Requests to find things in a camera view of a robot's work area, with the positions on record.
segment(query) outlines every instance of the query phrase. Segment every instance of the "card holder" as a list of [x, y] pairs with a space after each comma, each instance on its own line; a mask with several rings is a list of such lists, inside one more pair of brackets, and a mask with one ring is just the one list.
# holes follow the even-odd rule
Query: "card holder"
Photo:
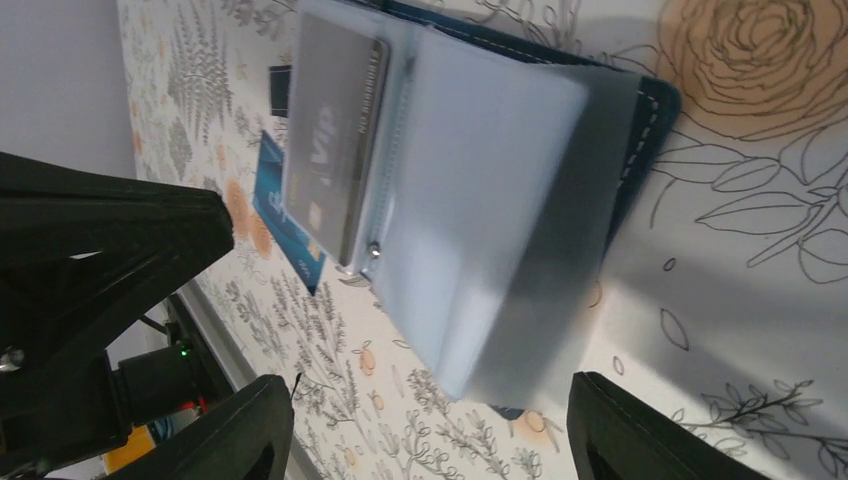
[[[577, 306], [679, 94], [479, 25], [380, 7], [301, 2], [301, 13], [391, 47], [362, 215], [341, 263], [371, 280], [450, 397], [565, 401], [591, 333], [574, 321]], [[291, 92], [290, 129], [297, 81]]]

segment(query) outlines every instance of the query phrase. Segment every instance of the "white tablecloth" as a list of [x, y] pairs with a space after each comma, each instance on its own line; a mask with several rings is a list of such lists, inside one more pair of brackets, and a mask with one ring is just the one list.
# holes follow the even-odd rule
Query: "white tablecloth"
[[[449, 403], [364, 280], [328, 264], [309, 297], [250, 206], [261, 130], [286, 141], [267, 69], [291, 61], [297, 3], [119, 5], [139, 176], [225, 198], [236, 248], [198, 282], [257, 372], [305, 372], [295, 432], [322, 475], [573, 478], [564, 409]], [[589, 301], [583, 368], [767, 475], [848, 477], [848, 5], [430, 8], [681, 89]]]

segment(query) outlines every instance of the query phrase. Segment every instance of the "black cable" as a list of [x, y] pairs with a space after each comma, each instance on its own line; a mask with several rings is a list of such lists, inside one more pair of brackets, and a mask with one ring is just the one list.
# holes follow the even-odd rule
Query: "black cable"
[[142, 315], [141, 318], [139, 318], [139, 320], [144, 322], [144, 324], [147, 325], [148, 327], [158, 331], [162, 335], [168, 334], [168, 330], [165, 329], [165, 327], [163, 327], [161, 323], [153, 320], [152, 318], [148, 317], [147, 315]]

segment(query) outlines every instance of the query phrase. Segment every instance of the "table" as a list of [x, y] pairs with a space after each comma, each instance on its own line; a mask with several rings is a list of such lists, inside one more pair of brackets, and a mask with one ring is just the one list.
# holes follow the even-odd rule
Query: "table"
[[[119, 1], [139, 177], [222, 194], [235, 250], [198, 276], [256, 372], [305, 378], [331, 479], [573, 478], [565, 409], [450, 403], [367, 282], [309, 297], [251, 204], [290, 0]], [[848, 6], [436, 0], [430, 8], [674, 82], [685, 115], [587, 306], [583, 368], [775, 478], [848, 477]]]

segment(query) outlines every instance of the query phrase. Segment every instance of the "blue paper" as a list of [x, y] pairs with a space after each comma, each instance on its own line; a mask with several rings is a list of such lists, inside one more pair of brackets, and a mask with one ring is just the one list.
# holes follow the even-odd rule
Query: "blue paper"
[[306, 289], [311, 295], [315, 295], [325, 255], [303, 230], [289, 220], [283, 210], [284, 161], [283, 150], [263, 131], [259, 146], [259, 164], [256, 167], [253, 208], [262, 217], [268, 231], [306, 285]]

